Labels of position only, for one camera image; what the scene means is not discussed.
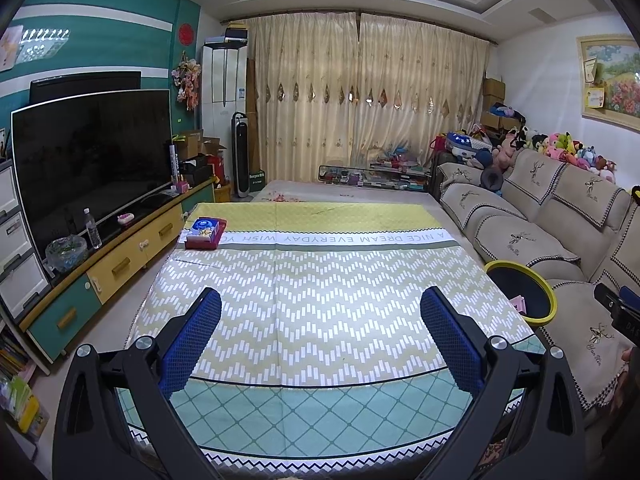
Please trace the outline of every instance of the teal drawer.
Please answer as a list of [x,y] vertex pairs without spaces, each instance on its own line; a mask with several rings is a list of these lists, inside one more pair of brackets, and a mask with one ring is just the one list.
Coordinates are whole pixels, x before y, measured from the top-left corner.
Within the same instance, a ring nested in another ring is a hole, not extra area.
[[213,200],[213,186],[205,186],[180,202],[182,205],[182,212],[188,213],[200,202],[215,202],[215,200]]
[[55,360],[100,307],[89,278],[83,274],[37,317],[29,332]]

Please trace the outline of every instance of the curtain rod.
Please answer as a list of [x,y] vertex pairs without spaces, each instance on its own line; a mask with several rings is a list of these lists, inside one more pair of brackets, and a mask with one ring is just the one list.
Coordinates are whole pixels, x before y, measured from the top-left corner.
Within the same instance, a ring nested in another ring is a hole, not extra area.
[[376,14],[377,16],[388,16],[390,18],[401,18],[403,20],[410,20],[412,22],[420,22],[420,23],[428,23],[429,25],[436,25],[437,27],[448,28],[449,30],[453,30],[455,32],[460,32],[462,34],[466,34],[473,38],[478,38],[478,40],[485,40],[491,43],[492,45],[498,45],[497,41],[490,40],[489,38],[485,38],[478,34],[474,34],[469,32],[468,30],[463,30],[461,28],[451,27],[450,25],[446,25],[441,22],[432,22],[429,20],[423,20],[421,18],[412,18],[411,16],[404,16],[403,14],[393,14],[392,12],[377,12],[373,10],[354,10],[354,9],[292,9],[292,10],[282,10],[280,12],[262,12],[260,14],[249,14],[246,16],[241,16],[239,18],[232,18],[229,20],[222,20],[220,25],[228,25],[231,22],[241,22],[242,20],[248,20],[249,18],[263,18],[265,16],[276,16],[278,14],[297,14],[299,12],[355,12],[357,14],[357,19],[360,19],[360,15],[364,12],[365,14]]

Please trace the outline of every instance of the metal screw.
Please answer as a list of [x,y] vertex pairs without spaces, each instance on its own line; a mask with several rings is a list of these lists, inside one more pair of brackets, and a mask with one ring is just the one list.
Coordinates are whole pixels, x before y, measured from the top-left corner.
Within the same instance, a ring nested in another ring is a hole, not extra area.
[[91,347],[89,345],[81,345],[78,350],[76,350],[76,355],[78,357],[87,357],[91,353]]
[[491,346],[496,350],[504,350],[505,348],[507,348],[507,340],[503,337],[495,335],[491,338]]
[[146,350],[154,343],[154,340],[151,339],[148,335],[143,335],[136,340],[136,348],[138,350]]
[[549,350],[549,353],[551,354],[552,357],[555,357],[556,359],[562,359],[564,357],[564,352],[562,351],[561,348],[558,348],[557,346],[552,346],[551,350]]

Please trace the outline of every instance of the sofa cushion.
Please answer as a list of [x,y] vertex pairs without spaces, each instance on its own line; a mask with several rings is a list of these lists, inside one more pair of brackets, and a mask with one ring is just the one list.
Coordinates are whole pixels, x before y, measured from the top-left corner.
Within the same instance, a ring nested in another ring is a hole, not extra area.
[[609,312],[593,299],[593,283],[549,280],[549,284],[558,312],[539,332],[549,345],[564,351],[582,407],[588,410],[606,402],[624,365],[620,356],[632,344],[611,327]]
[[486,261],[518,262],[545,279],[584,280],[578,256],[537,225],[514,216],[484,218],[474,236],[474,247]]
[[562,172],[553,195],[598,229],[607,224],[615,231],[620,229],[630,203],[621,187],[575,166]]
[[640,208],[633,204],[609,254],[594,273],[594,281],[614,290],[628,286],[640,294]]
[[502,197],[471,184],[451,184],[443,193],[440,203],[463,231],[472,214],[482,208],[503,211],[524,219],[524,215]]
[[562,162],[534,150],[522,150],[513,171],[505,177],[502,196],[522,211],[527,219],[533,220],[565,167]]
[[569,251],[580,256],[580,268],[587,278],[598,268],[616,236],[610,227],[597,229],[580,213],[555,198],[540,208],[536,224],[557,238]]
[[442,174],[442,184],[440,184],[441,195],[449,184],[455,182],[480,186],[480,175],[482,175],[482,171],[478,170],[478,168],[462,166],[454,162],[445,162],[438,166],[437,171]]

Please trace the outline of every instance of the curtain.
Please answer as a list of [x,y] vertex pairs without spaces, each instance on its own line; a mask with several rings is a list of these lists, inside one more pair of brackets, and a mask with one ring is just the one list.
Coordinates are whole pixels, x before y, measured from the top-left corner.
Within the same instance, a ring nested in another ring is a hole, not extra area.
[[358,35],[350,13],[246,20],[255,51],[260,160],[268,180],[317,182],[318,166],[348,165]]
[[425,164],[439,132],[472,126],[489,43],[428,23],[363,14],[351,165],[405,146]]

